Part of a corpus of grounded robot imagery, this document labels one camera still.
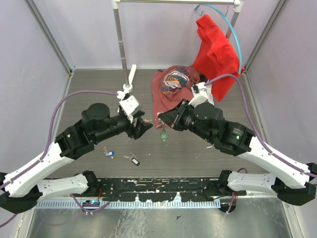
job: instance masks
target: clothing rack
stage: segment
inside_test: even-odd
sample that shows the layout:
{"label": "clothing rack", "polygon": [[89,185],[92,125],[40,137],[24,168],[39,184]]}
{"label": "clothing rack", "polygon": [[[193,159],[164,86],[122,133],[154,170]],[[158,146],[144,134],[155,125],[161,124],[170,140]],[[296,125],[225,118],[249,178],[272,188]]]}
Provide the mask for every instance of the clothing rack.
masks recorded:
{"label": "clothing rack", "polygon": [[[233,5],[234,6],[234,13],[231,18],[231,25],[234,27],[239,13],[242,9],[244,0],[111,0],[112,1],[112,8],[114,14],[114,21],[117,30],[118,42],[119,42],[119,50],[121,56],[121,64],[123,70],[123,77],[124,77],[124,85],[123,90],[131,92],[132,82],[134,78],[134,74],[136,71],[136,64],[131,66],[130,74],[128,75],[128,68],[127,62],[124,52],[124,45],[123,45],[123,38],[122,38],[122,30],[121,30],[121,23],[120,23],[120,16],[119,16],[119,3],[121,2],[148,2],[148,3],[191,3],[191,4],[221,4],[221,5]],[[226,38],[229,39],[231,36],[231,29],[230,27],[227,30]]]}

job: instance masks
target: gray pole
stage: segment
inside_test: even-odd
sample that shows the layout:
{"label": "gray pole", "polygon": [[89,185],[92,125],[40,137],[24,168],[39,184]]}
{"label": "gray pole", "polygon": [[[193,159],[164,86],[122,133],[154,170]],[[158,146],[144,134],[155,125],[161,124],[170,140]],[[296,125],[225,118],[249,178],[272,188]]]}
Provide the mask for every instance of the gray pole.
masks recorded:
{"label": "gray pole", "polygon": [[127,68],[127,61],[126,61],[125,53],[124,53],[121,24],[120,24],[120,17],[119,17],[119,9],[114,9],[113,14],[114,14],[115,27],[117,29],[117,35],[118,35],[119,49],[120,49],[120,55],[121,55],[121,63],[122,63],[122,69],[123,69],[123,77],[124,77],[124,81],[125,81],[125,86],[129,86],[130,84],[129,84],[128,68]]}
{"label": "gray pole", "polygon": [[[239,16],[239,12],[234,12],[234,13],[233,13],[233,16],[232,16],[231,21],[230,21],[230,23],[231,23],[231,25],[232,25],[233,28],[234,28],[234,25],[235,25],[236,22],[237,22],[238,16]],[[231,29],[230,29],[230,27],[229,27],[229,28],[228,28],[228,31],[227,31],[227,33],[226,33],[226,38],[229,39],[230,36],[231,36]]]}

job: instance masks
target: concrete floor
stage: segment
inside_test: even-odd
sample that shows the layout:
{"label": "concrete floor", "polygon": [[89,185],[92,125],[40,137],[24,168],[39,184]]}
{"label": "concrete floor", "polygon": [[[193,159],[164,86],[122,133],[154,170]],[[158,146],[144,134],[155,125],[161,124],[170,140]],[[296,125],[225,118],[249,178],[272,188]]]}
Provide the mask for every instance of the concrete floor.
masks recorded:
{"label": "concrete floor", "polygon": [[[146,113],[143,119],[152,118],[151,81],[156,69],[138,69],[134,77],[132,95],[136,96]],[[240,78],[247,93],[243,77]],[[122,90],[121,70],[77,70],[71,81],[69,92],[83,89]],[[110,108],[110,116],[116,115],[118,99],[115,96],[100,94],[77,95],[67,100],[60,120],[58,132],[65,130],[81,118],[81,112],[93,103],[105,103]],[[245,115],[242,97],[235,84],[225,99],[215,106],[223,110],[227,120],[236,121],[250,127]],[[250,100],[248,106],[252,111]],[[167,129],[167,140],[160,138],[160,129],[152,128],[140,139],[133,140],[122,133],[110,138],[95,150],[77,161],[66,165],[52,174],[52,177],[68,177],[85,170],[92,170],[98,177],[217,177],[222,170],[237,170],[241,167],[250,173],[265,173],[259,166],[237,157],[222,154],[207,148],[210,144],[195,134]],[[104,146],[114,151],[113,159],[104,156]],[[133,165],[124,156],[131,153],[140,161]]]}

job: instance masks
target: blue object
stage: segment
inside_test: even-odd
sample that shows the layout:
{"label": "blue object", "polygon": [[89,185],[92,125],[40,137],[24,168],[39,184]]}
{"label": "blue object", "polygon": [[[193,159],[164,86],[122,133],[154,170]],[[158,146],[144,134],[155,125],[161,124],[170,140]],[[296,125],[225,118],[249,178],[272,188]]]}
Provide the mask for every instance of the blue object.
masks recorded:
{"label": "blue object", "polygon": [[109,151],[109,152],[106,153],[105,155],[106,155],[107,157],[108,157],[108,156],[112,156],[112,155],[114,155],[114,151]]}
{"label": "blue object", "polygon": [[234,37],[234,40],[236,41],[236,45],[237,45],[237,49],[238,49],[238,55],[239,55],[239,70],[238,70],[238,73],[241,73],[242,71],[242,54],[241,54],[241,49],[240,49],[240,44],[239,44],[239,41],[238,41],[238,38],[237,38],[237,35],[236,35],[236,32],[234,31],[233,29],[233,26],[231,25],[230,21],[228,20],[228,18],[215,6],[213,5],[210,5],[210,4],[199,4],[195,7],[195,12],[199,15],[199,16],[202,16],[205,14],[204,11],[202,11],[201,14],[198,13],[197,9],[200,7],[200,6],[209,6],[211,7],[212,9],[216,10],[221,16],[222,18],[226,21],[226,23],[228,24],[232,34],[233,34],[233,37]]}

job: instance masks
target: white wall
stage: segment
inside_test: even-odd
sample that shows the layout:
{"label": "white wall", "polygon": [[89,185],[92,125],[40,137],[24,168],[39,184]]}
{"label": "white wall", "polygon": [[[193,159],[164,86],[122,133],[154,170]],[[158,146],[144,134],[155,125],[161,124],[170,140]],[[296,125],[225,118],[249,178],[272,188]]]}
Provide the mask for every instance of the white wall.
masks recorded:
{"label": "white wall", "polygon": [[[0,32],[0,172],[10,173],[44,149],[67,72],[24,1],[1,1]],[[11,216],[0,208],[0,224]],[[0,237],[13,237],[18,222]]]}
{"label": "white wall", "polygon": [[[316,7],[289,1],[249,70],[271,145],[302,163],[317,163]],[[305,237],[315,238],[317,199],[297,214]]]}
{"label": "white wall", "polygon": [[[110,0],[35,0],[44,18],[62,38],[77,68],[121,67]],[[236,23],[244,63],[249,58],[277,0],[246,0]],[[200,46],[195,4],[120,3],[128,66],[190,65]],[[222,12],[227,6],[219,5]],[[231,19],[233,6],[228,18]],[[201,7],[226,32],[218,13]]]}

